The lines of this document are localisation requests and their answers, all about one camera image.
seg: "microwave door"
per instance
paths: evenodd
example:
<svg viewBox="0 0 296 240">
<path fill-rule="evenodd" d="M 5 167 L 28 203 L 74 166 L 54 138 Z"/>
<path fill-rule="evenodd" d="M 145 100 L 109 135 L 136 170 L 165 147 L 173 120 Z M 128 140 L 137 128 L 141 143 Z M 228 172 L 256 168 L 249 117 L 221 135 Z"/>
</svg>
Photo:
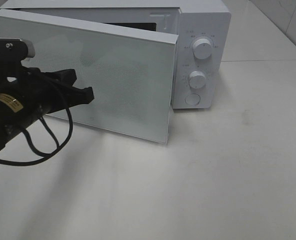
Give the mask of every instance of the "microwave door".
<svg viewBox="0 0 296 240">
<path fill-rule="evenodd" d="M 71 108 L 75 122 L 167 142 L 177 35 L 1 9 L 0 37 L 32 41 L 24 66 L 75 69 L 75 86 L 94 89 L 91 104 Z"/>
</svg>

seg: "microwave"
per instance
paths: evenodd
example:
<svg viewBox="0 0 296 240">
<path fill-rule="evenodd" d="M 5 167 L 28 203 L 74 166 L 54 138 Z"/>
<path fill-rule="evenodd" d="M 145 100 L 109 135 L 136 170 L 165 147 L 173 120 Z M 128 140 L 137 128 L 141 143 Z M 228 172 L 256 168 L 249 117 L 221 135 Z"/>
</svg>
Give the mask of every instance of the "microwave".
<svg viewBox="0 0 296 240">
<path fill-rule="evenodd" d="M 211 106 L 230 18 L 221 0 L 8 0 L 0 37 L 34 44 L 25 66 L 93 87 L 76 122 L 166 143 L 171 108 Z"/>
</svg>

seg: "timer knob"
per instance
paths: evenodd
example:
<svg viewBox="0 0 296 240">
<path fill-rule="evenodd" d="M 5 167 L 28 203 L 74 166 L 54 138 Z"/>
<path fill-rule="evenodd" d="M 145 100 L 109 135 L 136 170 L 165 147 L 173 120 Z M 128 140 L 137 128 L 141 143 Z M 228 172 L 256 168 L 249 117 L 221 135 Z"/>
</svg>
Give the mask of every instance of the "timer knob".
<svg viewBox="0 0 296 240">
<path fill-rule="evenodd" d="M 202 37 L 198 38 L 192 45 L 193 54 L 197 59 L 206 59 L 212 54 L 213 44 L 211 40 Z"/>
<path fill-rule="evenodd" d="M 189 75 L 189 85 L 192 89 L 200 89 L 207 83 L 206 75 L 201 71 L 193 71 Z"/>
</svg>

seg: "sticker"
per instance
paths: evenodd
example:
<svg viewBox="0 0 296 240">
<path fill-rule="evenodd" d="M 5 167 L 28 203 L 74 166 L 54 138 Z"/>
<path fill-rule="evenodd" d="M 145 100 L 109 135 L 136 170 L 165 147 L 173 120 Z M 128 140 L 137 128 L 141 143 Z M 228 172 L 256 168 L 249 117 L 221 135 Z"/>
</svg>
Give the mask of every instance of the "sticker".
<svg viewBox="0 0 296 240">
<path fill-rule="evenodd" d="M 14 97 L 0 93 L 0 101 L 8 105 L 15 113 L 23 109 L 23 105 Z"/>
</svg>

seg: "white table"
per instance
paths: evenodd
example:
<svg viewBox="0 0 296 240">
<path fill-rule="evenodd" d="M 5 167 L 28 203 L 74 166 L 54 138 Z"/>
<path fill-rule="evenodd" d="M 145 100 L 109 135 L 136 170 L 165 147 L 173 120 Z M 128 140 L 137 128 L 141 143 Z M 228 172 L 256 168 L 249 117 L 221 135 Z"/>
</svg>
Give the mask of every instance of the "white table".
<svg viewBox="0 0 296 240">
<path fill-rule="evenodd" d="M 222 60 L 296 60 L 296 46 L 249 0 L 224 0 L 232 13 Z"/>
<path fill-rule="evenodd" d="M 48 162 L 0 166 L 0 240 L 296 240 L 296 60 L 220 76 L 211 109 L 176 111 L 168 145 L 77 125 Z M 47 121 L 63 140 L 67 122 Z M 21 135 L 0 158 L 36 159 Z"/>
</svg>

